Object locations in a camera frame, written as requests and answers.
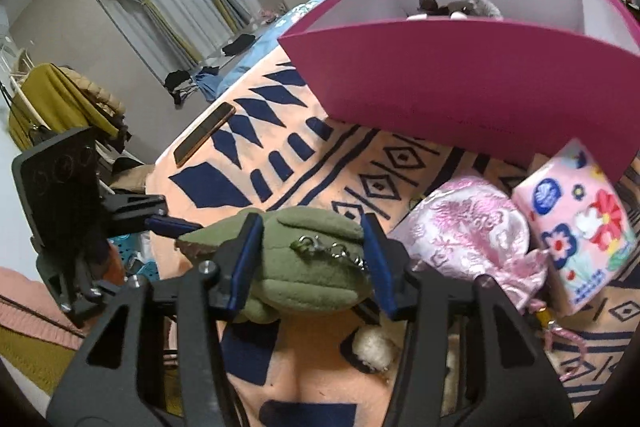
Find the pink strap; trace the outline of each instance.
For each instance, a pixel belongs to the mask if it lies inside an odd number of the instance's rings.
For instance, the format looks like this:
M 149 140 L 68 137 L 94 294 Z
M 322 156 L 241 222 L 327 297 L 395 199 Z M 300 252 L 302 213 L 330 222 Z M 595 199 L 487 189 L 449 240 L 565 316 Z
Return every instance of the pink strap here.
M 529 303 L 529 311 L 532 313 L 539 312 L 544 308 L 546 308 L 546 303 L 538 299 L 532 299 L 531 302 Z M 587 353 L 588 353 L 587 343 L 577 333 L 567 330 L 566 328 L 559 326 L 555 320 L 551 320 L 549 324 L 546 325 L 546 328 L 545 328 L 545 349 L 547 351 L 552 350 L 553 343 L 554 343 L 554 335 L 561 339 L 566 339 L 568 341 L 571 341 L 576 346 L 578 346 L 578 350 L 580 352 L 578 364 L 560 376 L 560 381 L 565 382 L 570 378 L 574 377 L 575 375 L 577 375 L 578 372 L 580 371 L 580 368 L 582 367 L 582 364 L 587 357 Z

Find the sheer white curtain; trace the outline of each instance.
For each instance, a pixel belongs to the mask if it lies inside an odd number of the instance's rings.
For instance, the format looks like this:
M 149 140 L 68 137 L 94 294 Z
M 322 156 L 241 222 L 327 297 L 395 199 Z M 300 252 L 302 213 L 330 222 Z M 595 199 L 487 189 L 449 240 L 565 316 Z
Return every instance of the sheer white curtain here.
M 159 80 L 164 82 L 172 71 L 180 69 L 172 52 L 154 38 L 156 29 L 136 6 L 127 0 L 98 0 L 114 24 L 122 31 L 140 58 Z M 260 11 L 258 0 L 237 0 L 255 18 Z M 151 0 L 175 32 L 180 34 L 202 57 L 215 54 L 234 35 L 212 0 Z

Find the smartphone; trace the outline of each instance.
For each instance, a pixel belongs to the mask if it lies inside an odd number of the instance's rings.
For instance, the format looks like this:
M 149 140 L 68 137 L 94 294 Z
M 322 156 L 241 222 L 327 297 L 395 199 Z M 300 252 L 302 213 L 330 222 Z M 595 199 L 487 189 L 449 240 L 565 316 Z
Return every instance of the smartphone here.
M 229 118 L 236 113 L 236 108 L 223 102 L 183 140 L 174 151 L 175 166 L 182 167 L 189 158 L 207 141 L 215 131 L 220 129 Z

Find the beige puffer jacket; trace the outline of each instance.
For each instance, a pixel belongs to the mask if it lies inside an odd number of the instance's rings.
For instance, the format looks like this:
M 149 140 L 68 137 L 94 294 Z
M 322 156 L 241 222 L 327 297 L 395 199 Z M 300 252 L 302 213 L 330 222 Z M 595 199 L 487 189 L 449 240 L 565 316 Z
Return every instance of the beige puffer jacket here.
M 66 76 L 69 77 L 76 87 L 84 93 L 84 95 L 93 103 L 100 106 L 110 116 L 122 116 L 126 108 L 124 104 L 113 96 L 109 91 L 94 84 L 87 77 L 69 68 L 59 68 Z

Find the magenta storage box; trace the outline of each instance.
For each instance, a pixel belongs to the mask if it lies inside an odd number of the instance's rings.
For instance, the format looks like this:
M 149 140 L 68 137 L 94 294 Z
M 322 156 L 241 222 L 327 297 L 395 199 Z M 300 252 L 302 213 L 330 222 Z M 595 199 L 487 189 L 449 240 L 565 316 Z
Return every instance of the magenta storage box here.
M 578 137 L 619 179 L 640 148 L 635 19 L 619 0 L 491 1 L 504 22 L 325 0 L 280 44 L 331 118 L 523 166 Z

